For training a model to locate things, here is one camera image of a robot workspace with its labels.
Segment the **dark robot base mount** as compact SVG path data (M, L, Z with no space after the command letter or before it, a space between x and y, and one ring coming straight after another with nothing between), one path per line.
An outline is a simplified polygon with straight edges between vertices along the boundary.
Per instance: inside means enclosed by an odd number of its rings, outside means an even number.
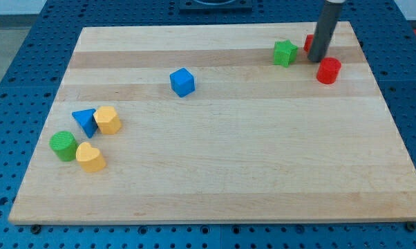
M252 10L253 0L178 0L180 12Z

